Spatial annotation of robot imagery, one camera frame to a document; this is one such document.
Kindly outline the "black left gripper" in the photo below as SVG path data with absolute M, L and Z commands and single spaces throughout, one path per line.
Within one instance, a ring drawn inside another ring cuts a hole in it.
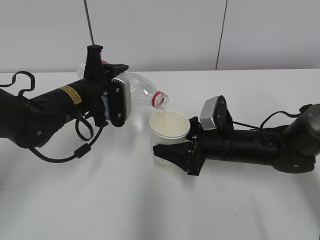
M 108 99 L 105 95 L 108 92 L 108 79 L 113 79 L 127 71 L 126 64 L 102 63 L 101 45 L 89 45 L 84 70 L 85 80 L 85 101 L 83 108 L 88 117 L 92 117 L 97 127 L 108 125 Z

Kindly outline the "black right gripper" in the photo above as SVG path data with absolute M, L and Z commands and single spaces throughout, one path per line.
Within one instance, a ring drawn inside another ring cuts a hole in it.
M 188 175 L 199 175 L 206 160 L 202 150 L 204 131 L 197 116 L 190 118 L 189 123 L 190 130 L 186 139 L 190 142 L 157 144 L 153 146 L 153 153 L 181 168 Z

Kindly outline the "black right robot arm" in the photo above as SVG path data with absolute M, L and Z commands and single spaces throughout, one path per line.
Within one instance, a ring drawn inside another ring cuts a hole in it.
M 213 111 L 215 129 L 204 129 L 193 117 L 187 142 L 157 144 L 153 152 L 193 176 L 200 174 L 207 159 L 272 166 L 289 174 L 308 173 L 320 154 L 319 104 L 303 106 L 294 118 L 290 125 L 238 130 L 226 105 L 219 104 Z

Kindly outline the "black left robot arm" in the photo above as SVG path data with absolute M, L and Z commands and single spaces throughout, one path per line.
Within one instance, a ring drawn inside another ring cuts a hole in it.
M 101 45 L 87 47 L 82 79 L 34 98 L 0 91 L 0 136 L 21 148 L 42 147 L 66 123 L 82 117 L 94 119 L 97 127 L 108 125 L 103 94 L 114 88 L 112 79 L 128 70 L 125 64 L 101 61 Z

